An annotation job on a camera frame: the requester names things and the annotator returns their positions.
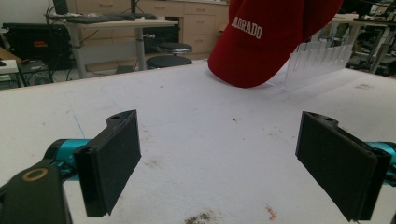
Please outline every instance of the red baseball cap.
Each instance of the red baseball cap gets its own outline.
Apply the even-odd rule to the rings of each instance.
[[[209,69],[236,87],[261,85],[332,19],[342,2],[231,0],[229,23],[209,57]]]

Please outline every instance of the desk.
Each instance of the desk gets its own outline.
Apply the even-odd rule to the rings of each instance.
[[[350,31],[349,35],[346,39],[345,45],[353,45],[358,38],[358,35],[360,33],[361,27],[365,25],[372,25],[372,26],[379,26],[379,27],[387,27],[384,24],[376,24],[368,21],[357,21],[354,20],[353,17],[351,17],[351,14],[348,15],[343,15],[343,14],[337,14],[332,18],[330,23],[348,23],[350,25]],[[320,32],[317,32],[315,35],[312,36],[311,39],[313,40],[318,40],[320,35]]]
[[[73,52],[76,57],[79,77],[86,77],[85,64],[102,63],[116,61],[133,55],[137,55],[139,61],[139,70],[146,69],[145,49],[143,42],[143,28],[172,26],[177,21],[168,20],[135,20],[135,21],[109,21],[94,24],[77,24],[66,23],[69,29]],[[136,41],[135,46],[131,43],[115,43],[111,45],[100,46],[81,46],[78,30],[102,30],[102,29],[122,29],[135,28]]]
[[[370,73],[375,74],[376,69],[378,68],[378,66],[382,62],[382,60],[385,58],[385,55],[388,52],[388,49],[390,47],[391,41],[393,40],[393,38],[396,34],[396,31],[395,31],[396,22],[395,21],[365,20],[365,19],[356,19],[356,21],[364,21],[364,22],[371,23],[371,24],[386,25],[390,29],[390,31],[387,35],[387,38],[385,39],[384,43],[381,44],[381,47],[379,48],[379,52],[377,53],[372,66],[370,67]]]
[[[79,183],[65,182],[76,224],[190,224],[201,214],[209,224],[347,224],[296,159],[302,111],[338,119],[363,141],[394,142],[394,95],[395,80],[350,69],[293,91],[239,89],[207,63],[6,90],[0,185],[54,140],[93,138],[106,118],[136,109],[142,159],[112,215],[86,217]],[[395,202],[396,189],[383,186],[368,223],[389,224]]]

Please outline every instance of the cable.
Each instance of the cable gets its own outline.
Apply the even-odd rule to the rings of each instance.
[[[73,68],[70,68],[69,72],[67,72],[66,81],[70,81],[69,80],[69,76],[70,76],[70,73],[71,73],[72,70],[73,70]]]
[[[79,41],[79,44],[82,44],[84,41],[86,41],[87,39],[91,38],[93,35],[95,35],[99,30],[96,30],[95,32],[93,32],[91,35],[85,37],[84,39],[82,39],[81,41]]]
[[[134,71],[136,71],[137,62],[139,62],[139,58],[136,58],[136,63],[134,64]]]
[[[29,78],[26,80],[27,84],[30,86],[30,79],[33,77],[34,74],[40,72],[41,69],[43,69],[46,66],[46,64],[43,63],[39,68],[37,68],[32,74],[30,74]]]
[[[139,11],[141,11],[142,13],[145,13],[142,8],[140,8],[139,6],[136,6],[137,9],[139,9]]]
[[[50,11],[50,0],[49,0],[49,5],[48,5],[47,10],[46,10],[46,15],[49,14],[49,11]]]

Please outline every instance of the cabinet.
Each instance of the cabinet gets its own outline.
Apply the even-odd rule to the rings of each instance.
[[[130,0],[68,0],[69,8],[77,13],[103,14],[130,10]],[[179,18],[179,42],[189,44],[193,52],[186,54],[191,59],[204,59],[219,38],[219,28],[228,23],[228,5],[225,2],[197,3],[185,1],[140,0],[136,12],[145,12],[157,17]],[[81,31],[82,45],[101,45],[134,39],[134,29]],[[134,65],[135,59],[113,63],[88,65],[89,71],[110,70],[118,65]]]
[[[214,3],[140,0],[137,10],[162,17],[179,17],[179,41],[193,48],[193,52],[185,56],[203,59],[209,57],[216,45],[219,28],[228,23],[228,5]]]

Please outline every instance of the chair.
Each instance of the chair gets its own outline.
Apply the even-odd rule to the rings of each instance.
[[[162,43],[157,47],[158,52],[172,55],[154,56],[146,60],[148,68],[165,68],[191,64],[192,60],[178,56],[192,52],[192,46],[182,43]]]

